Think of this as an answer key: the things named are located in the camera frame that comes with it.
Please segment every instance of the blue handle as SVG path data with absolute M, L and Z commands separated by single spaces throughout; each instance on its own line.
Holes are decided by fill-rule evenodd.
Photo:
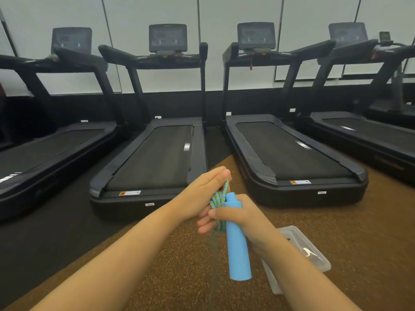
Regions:
M 242 208 L 235 193 L 226 194 L 225 206 Z M 248 245 L 241 228 L 230 221 L 226 222 L 226 238 L 228 241 L 229 276 L 232 280 L 248 280 L 252 278 L 249 263 Z

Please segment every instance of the forearm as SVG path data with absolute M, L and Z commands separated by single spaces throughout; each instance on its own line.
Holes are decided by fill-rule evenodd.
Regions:
M 294 311 L 360 310 L 279 232 L 274 235 L 266 261 Z
M 122 309 L 164 241 L 181 223 L 174 210 L 169 203 L 141 220 L 33 310 Z

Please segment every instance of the person's left hand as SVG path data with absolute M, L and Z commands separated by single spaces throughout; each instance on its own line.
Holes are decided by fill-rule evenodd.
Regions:
M 182 220 L 199 215 L 208 205 L 213 194 L 226 182 L 232 180 L 231 172 L 226 167 L 218 167 L 206 172 L 190 183 L 171 203 L 178 208 Z

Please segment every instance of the floor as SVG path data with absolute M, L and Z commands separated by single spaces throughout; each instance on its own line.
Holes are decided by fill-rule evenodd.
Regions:
M 247 193 L 220 131 L 206 135 L 209 167 L 225 165 L 231 188 Z M 134 223 L 106 223 L 91 212 L 88 182 L 123 144 L 29 216 L 0 226 L 0 309 L 28 310 L 116 241 Z M 363 310 L 409 310 L 415 304 L 415 189 L 367 167 L 364 199 L 325 209 L 262 208 L 277 227 L 297 226 L 331 262 L 326 275 Z M 218 236 L 219 278 L 214 310 L 289 310 L 269 288 L 261 261 L 250 253 L 252 280 L 231 282 L 226 237 Z M 167 240 L 125 310 L 207 310 L 212 240 L 195 221 Z

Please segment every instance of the person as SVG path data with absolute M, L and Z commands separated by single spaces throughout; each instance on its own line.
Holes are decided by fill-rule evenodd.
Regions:
M 244 194 L 241 209 L 211 209 L 209 201 L 231 172 L 225 167 L 202 174 L 176 198 L 160 207 L 105 251 L 80 268 L 33 307 L 33 311 L 121 310 L 168 236 L 199 215 L 199 233 L 216 228 L 216 219 L 238 224 L 254 251 L 275 275 L 294 311 L 360 310 L 286 240 Z

